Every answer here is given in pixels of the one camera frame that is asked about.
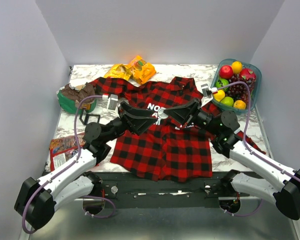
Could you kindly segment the orange fruit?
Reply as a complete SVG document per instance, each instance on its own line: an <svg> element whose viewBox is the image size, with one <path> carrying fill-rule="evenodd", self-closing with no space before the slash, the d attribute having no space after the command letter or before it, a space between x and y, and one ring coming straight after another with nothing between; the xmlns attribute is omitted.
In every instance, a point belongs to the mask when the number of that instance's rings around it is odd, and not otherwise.
<svg viewBox="0 0 300 240"><path fill-rule="evenodd" d="M234 61L231 64L231 68L232 68L233 73L238 75L243 69L243 64L240 61Z"/></svg>
<svg viewBox="0 0 300 240"><path fill-rule="evenodd" d="M247 107L247 104L243 101L243 100L236 100L234 103L233 103L233 107L235 109L239 109L239 110L245 110L246 107Z"/></svg>

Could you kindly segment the red black plaid shirt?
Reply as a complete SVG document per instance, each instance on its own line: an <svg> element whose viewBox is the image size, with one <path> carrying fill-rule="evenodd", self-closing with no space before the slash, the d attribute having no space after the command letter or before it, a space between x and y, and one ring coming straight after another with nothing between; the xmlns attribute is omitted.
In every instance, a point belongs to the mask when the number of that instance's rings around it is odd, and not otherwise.
<svg viewBox="0 0 300 240"><path fill-rule="evenodd" d="M202 99L195 80L174 77L171 82L148 81L135 86L122 78L95 79L97 93L114 94L138 109L158 111L184 105L194 98ZM148 180L186 182L191 178L210 178L212 157L210 142L213 136L192 124L181 127L171 118L161 119L141 135L126 131L117 138L109 161L132 174Z"/></svg>

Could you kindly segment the yellow lemon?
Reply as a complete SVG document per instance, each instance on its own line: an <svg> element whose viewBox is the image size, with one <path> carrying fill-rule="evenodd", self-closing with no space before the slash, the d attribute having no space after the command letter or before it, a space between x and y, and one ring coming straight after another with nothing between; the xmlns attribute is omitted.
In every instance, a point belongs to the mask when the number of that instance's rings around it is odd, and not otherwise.
<svg viewBox="0 0 300 240"><path fill-rule="evenodd" d="M218 90L217 92L215 92L215 93L213 94L213 98L214 98L217 102L222 101L225 97L226 97L226 93L225 93L222 89Z"/></svg>

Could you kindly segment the red dragon fruit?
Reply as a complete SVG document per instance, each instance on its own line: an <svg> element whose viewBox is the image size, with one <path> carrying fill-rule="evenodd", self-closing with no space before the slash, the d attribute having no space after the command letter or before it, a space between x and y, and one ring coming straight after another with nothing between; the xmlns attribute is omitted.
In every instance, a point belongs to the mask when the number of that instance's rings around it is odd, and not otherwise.
<svg viewBox="0 0 300 240"><path fill-rule="evenodd" d="M243 68L239 73L239 78L244 81L252 80L256 81L257 76L253 70L250 68Z"/></svg>

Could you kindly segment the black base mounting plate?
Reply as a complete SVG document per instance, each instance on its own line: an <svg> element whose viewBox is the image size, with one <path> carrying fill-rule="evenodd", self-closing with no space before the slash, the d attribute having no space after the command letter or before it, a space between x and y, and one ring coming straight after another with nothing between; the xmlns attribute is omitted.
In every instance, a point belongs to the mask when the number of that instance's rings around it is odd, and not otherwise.
<svg viewBox="0 0 300 240"><path fill-rule="evenodd" d="M227 179L228 173L219 172L213 178L195 178L178 183L171 180L153 181L127 172L86 172L63 188L52 191L57 210L80 197L104 196L118 209L155 208L219 208L239 209L246 193L236 193Z"/></svg>

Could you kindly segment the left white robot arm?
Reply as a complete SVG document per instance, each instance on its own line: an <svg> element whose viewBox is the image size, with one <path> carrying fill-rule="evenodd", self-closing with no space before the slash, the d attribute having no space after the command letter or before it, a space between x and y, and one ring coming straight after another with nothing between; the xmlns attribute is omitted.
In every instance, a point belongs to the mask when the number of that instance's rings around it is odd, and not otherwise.
<svg viewBox="0 0 300 240"><path fill-rule="evenodd" d="M63 205L77 198L97 197L101 185L88 170L103 161L111 147L107 144L125 132L140 135L156 122L151 109L135 108L126 102L119 116L107 124L90 122L85 126L83 146L60 167L38 179L27 178L21 185L14 210L22 217L22 229L33 234L44 227Z"/></svg>

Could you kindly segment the orange fruit bottom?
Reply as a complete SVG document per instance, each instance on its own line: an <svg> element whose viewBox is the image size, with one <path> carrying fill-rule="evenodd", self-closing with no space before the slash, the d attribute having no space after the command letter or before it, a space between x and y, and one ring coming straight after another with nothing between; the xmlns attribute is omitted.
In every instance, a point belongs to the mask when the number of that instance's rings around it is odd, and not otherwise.
<svg viewBox="0 0 300 240"><path fill-rule="evenodd" d="M239 109L239 110L245 110L246 107L247 107L247 104L243 101L243 100L236 100L234 103L233 103L233 107L235 109Z"/></svg>

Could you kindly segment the red apple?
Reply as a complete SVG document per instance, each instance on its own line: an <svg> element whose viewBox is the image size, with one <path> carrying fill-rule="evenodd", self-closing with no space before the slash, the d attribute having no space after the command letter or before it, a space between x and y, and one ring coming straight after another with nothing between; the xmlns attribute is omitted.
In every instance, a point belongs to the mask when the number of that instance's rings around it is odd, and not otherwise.
<svg viewBox="0 0 300 240"><path fill-rule="evenodd" d="M219 70L219 77L222 79L230 79L233 76L233 68L231 65L223 65Z"/></svg>

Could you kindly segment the teal plastic fruit container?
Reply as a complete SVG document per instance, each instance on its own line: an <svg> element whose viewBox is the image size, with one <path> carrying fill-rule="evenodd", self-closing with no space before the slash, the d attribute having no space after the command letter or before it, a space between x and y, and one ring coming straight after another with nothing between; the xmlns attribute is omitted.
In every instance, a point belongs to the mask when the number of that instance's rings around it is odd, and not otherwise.
<svg viewBox="0 0 300 240"><path fill-rule="evenodd" d="M248 105L251 109L255 107L262 73L252 64L242 62L238 66L235 62L235 59L226 58L219 63L211 86L224 89L212 102L222 110L240 115L248 112Z"/></svg>

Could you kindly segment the purple grape bunch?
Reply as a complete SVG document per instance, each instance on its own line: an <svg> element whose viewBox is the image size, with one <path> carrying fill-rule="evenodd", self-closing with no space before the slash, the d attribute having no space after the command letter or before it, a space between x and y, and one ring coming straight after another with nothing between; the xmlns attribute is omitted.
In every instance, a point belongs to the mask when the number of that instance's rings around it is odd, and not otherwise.
<svg viewBox="0 0 300 240"><path fill-rule="evenodd" d="M244 82L248 85L250 93L252 93L256 81L252 81L250 79L248 81L244 81L243 79L240 79L239 75L234 75L228 80L228 82L229 84L235 82ZM250 94L248 94L246 87L240 83L228 87L227 90L225 90L225 96L233 98L234 101L242 100L247 104Z"/></svg>

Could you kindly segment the light green lime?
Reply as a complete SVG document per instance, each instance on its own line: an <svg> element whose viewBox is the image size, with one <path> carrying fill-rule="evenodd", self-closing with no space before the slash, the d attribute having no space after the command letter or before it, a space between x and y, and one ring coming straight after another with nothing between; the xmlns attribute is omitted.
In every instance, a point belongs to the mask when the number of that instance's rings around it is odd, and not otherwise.
<svg viewBox="0 0 300 240"><path fill-rule="evenodd" d="M226 105L228 107L233 107L234 105L234 99L230 96L225 96L221 101L220 103L223 104L223 105Z"/></svg>

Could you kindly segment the yellow Lays chips bag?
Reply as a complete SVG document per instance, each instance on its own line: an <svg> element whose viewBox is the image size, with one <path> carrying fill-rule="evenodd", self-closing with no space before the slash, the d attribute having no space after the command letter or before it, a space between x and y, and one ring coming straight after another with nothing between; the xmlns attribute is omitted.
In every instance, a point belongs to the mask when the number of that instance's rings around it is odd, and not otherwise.
<svg viewBox="0 0 300 240"><path fill-rule="evenodd" d="M114 64L104 75L104 78L119 78L128 81L132 73L125 64Z"/></svg>

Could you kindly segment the orange snack bag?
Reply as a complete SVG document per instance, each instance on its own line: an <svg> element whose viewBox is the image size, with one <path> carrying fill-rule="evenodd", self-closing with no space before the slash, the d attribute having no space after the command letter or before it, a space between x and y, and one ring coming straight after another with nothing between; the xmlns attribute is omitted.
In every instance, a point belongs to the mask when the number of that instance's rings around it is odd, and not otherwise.
<svg viewBox="0 0 300 240"><path fill-rule="evenodd" d="M126 66L132 74L132 79L139 85L145 84L157 73L155 67L139 55L131 60Z"/></svg>

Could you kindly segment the orange fruit top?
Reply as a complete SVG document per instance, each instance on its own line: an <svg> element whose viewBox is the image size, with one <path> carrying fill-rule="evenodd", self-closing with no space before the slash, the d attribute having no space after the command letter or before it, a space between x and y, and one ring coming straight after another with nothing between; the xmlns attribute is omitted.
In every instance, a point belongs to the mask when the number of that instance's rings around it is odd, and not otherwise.
<svg viewBox="0 0 300 240"><path fill-rule="evenodd" d="M231 68L232 68L233 73L238 75L243 69L243 64L240 61L234 61L231 64Z"/></svg>

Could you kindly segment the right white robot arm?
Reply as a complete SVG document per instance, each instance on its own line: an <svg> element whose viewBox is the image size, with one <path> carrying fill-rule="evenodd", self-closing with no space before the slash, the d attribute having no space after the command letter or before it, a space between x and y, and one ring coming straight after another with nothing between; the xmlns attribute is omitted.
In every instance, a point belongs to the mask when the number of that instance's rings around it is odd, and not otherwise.
<svg viewBox="0 0 300 240"><path fill-rule="evenodd" d="M202 110L201 101L194 99L187 104L163 110L181 125L193 124L214 135L211 141L215 151L258 174L259 178L235 173L220 183L220 191L231 196L246 193L272 203L286 217L300 219L300 169L295 170L276 162L250 147L245 137L238 135L240 124L233 111L213 116Z"/></svg>

